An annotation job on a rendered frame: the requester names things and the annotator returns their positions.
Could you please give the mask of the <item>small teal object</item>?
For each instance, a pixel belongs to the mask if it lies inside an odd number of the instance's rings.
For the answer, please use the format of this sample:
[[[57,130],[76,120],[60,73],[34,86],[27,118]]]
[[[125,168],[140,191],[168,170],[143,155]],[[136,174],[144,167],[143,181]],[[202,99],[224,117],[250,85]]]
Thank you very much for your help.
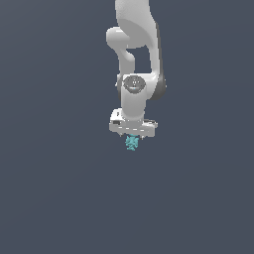
[[[139,137],[137,135],[128,134],[125,145],[128,150],[135,151],[138,148]]]

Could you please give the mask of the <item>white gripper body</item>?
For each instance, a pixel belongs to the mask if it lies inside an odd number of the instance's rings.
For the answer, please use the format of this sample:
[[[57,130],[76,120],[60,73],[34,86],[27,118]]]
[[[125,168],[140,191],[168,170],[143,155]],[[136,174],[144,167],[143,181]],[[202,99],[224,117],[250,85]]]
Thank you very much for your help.
[[[137,121],[131,121],[124,117],[122,109],[114,109],[110,116],[109,130],[116,132],[120,136],[124,134],[138,135],[141,139],[145,137],[154,137],[158,123],[155,120],[149,120],[142,117]]]

